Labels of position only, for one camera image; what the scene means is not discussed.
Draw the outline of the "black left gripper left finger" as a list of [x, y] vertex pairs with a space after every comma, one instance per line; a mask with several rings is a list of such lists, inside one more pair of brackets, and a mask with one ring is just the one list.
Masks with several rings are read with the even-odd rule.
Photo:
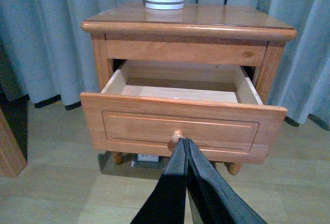
[[184, 223], [186, 153], [180, 138], [163, 173], [132, 223]]

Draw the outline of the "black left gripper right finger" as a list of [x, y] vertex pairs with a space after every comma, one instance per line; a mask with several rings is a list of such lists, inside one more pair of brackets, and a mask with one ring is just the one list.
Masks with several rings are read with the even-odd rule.
[[185, 139], [188, 189], [203, 223], [266, 223], [224, 180], [196, 144]]

